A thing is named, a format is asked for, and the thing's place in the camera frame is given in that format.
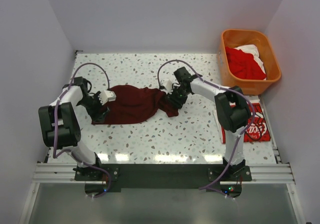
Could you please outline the dark maroon t shirt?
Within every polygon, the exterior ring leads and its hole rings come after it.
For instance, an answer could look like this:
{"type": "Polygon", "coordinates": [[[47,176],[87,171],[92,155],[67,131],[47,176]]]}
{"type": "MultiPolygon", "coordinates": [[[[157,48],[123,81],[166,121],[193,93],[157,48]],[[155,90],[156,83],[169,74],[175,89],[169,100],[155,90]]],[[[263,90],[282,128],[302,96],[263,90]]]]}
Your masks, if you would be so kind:
{"type": "Polygon", "coordinates": [[[110,89],[116,95],[116,99],[107,102],[103,109],[108,108],[101,122],[92,121],[93,125],[123,125],[137,124],[151,118],[158,110],[167,114],[168,117],[179,115],[167,99],[167,94],[160,89],[137,88],[131,85],[117,85],[110,89]]]}

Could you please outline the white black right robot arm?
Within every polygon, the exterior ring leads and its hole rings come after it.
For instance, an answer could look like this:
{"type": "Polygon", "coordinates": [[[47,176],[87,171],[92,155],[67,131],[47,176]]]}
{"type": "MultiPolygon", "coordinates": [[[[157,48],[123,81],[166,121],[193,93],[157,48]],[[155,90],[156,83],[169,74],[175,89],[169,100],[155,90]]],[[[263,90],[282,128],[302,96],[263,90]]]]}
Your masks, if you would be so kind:
{"type": "Polygon", "coordinates": [[[251,102],[238,86],[226,87],[204,80],[199,74],[191,75],[182,67],[174,72],[178,82],[175,86],[169,79],[159,82],[167,91],[167,98],[178,109],[186,103],[188,95],[200,95],[215,104],[218,125],[225,131],[225,153],[222,158],[223,170],[208,188],[225,175],[232,175],[246,166],[243,145],[248,121],[255,115],[251,102]]]}

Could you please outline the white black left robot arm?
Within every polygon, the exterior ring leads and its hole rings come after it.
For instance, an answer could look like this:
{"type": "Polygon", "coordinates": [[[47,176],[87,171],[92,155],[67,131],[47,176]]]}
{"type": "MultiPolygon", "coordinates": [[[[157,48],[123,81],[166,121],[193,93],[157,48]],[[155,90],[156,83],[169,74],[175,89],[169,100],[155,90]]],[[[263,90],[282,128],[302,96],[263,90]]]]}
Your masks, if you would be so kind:
{"type": "Polygon", "coordinates": [[[80,178],[109,182],[110,174],[102,167],[97,153],[90,150],[82,140],[75,108],[84,107],[91,120],[101,124],[110,111],[107,104],[113,103],[117,96],[111,90],[94,94],[90,94],[90,91],[91,82],[83,77],[76,77],[62,88],[62,93],[53,103],[39,108],[42,138],[44,144],[52,148],[54,159],[66,153],[76,161],[74,171],[80,178]]]}

